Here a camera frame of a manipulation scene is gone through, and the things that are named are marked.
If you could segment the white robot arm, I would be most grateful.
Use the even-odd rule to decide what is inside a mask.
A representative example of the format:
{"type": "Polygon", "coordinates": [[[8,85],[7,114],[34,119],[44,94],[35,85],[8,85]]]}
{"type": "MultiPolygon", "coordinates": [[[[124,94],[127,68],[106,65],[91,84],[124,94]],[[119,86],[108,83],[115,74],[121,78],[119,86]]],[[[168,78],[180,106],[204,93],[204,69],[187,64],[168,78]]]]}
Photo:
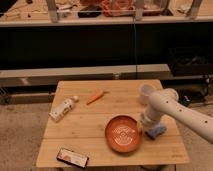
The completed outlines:
{"type": "Polygon", "coordinates": [[[213,118],[181,105],[178,98],[178,93],[172,88],[150,93],[140,118],[142,126],[145,129],[152,128],[163,115],[168,115],[213,144],[213,118]]]}

